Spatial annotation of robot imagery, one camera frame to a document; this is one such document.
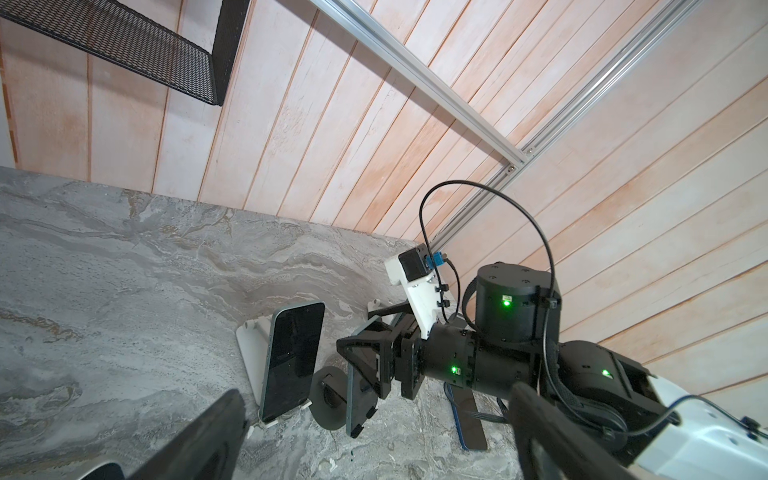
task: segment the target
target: smartphone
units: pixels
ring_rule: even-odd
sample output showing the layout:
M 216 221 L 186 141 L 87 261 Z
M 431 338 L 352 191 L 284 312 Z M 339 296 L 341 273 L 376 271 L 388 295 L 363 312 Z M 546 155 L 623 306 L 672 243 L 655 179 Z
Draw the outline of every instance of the smartphone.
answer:
M 269 423 L 310 396 L 326 305 L 308 302 L 272 316 L 259 418 Z
M 475 395 L 471 389 L 462 389 L 456 386 L 448 387 L 453 394 L 453 401 L 458 409 L 453 406 L 453 419 L 456 421 L 458 442 L 464 450 L 488 450 L 488 442 L 485 440 L 485 432 L 480 420 L 468 416 L 465 411 L 477 412 Z

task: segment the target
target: round black base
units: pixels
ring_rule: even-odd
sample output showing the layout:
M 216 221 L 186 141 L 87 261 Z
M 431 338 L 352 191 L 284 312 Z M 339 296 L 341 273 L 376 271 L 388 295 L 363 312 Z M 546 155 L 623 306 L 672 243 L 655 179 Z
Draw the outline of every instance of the round black base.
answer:
M 312 376 L 310 411 L 317 425 L 325 430 L 338 430 L 346 423 L 346 402 L 331 385 L 346 390 L 346 373 L 338 367 L 326 366 Z

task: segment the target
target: wall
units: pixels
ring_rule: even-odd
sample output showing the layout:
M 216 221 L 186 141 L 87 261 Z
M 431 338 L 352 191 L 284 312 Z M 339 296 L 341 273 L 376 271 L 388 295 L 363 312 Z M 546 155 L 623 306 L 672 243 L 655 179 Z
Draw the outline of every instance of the wall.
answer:
M 210 48 L 220 2 L 125 0 Z M 667 0 L 360 0 L 522 144 Z M 308 0 L 252 0 L 222 108 L 0 22 L 18 168 L 414 239 L 501 167 Z M 434 233 L 467 200 L 429 201 Z
M 768 3 L 706 0 L 506 190 L 551 243 L 561 341 L 599 342 L 768 423 Z M 546 270 L 494 201 L 445 248 L 462 285 Z

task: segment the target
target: black mesh basket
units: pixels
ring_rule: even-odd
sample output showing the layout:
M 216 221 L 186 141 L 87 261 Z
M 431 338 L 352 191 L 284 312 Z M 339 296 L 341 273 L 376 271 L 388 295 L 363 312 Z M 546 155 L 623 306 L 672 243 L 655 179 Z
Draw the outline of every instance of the black mesh basket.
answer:
M 115 0 L 0 0 L 0 16 L 222 105 L 248 4 L 222 1 L 212 54 Z

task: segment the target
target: wire mesh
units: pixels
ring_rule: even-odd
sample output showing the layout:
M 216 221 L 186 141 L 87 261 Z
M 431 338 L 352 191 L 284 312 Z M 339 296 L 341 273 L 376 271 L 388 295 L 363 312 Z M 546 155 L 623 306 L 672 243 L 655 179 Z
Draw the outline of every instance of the wire mesh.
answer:
M 0 16 L 220 104 L 207 51 L 115 0 L 0 0 Z

